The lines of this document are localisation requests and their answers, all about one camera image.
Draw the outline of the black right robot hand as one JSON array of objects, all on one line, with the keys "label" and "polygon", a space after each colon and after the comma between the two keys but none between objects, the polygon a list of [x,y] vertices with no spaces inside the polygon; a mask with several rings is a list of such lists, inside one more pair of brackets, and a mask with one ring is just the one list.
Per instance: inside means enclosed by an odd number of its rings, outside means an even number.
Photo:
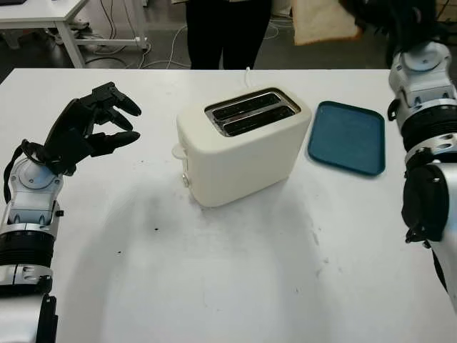
[{"label": "black right robot hand", "polygon": [[340,1],[356,23],[372,25],[402,44],[418,44],[436,35],[435,1]]}]

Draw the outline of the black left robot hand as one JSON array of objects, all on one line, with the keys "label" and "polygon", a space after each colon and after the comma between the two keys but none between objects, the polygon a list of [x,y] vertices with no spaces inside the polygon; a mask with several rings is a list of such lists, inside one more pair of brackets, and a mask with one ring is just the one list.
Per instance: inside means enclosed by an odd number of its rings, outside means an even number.
[{"label": "black left robot hand", "polygon": [[62,111],[46,138],[44,147],[53,158],[82,160],[111,154],[134,143],[140,133],[122,114],[140,116],[141,109],[113,82],[92,89],[72,100]]}]

